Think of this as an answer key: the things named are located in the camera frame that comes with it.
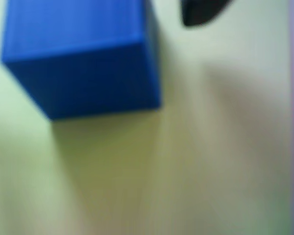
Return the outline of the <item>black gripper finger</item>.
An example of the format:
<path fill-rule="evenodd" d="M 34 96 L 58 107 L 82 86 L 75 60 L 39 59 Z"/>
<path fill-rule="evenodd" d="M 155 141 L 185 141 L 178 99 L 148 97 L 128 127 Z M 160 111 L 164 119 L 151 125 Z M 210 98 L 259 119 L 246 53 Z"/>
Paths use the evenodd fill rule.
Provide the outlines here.
<path fill-rule="evenodd" d="M 186 27 L 202 26 L 213 21 L 232 0 L 181 0 L 182 22 Z"/>

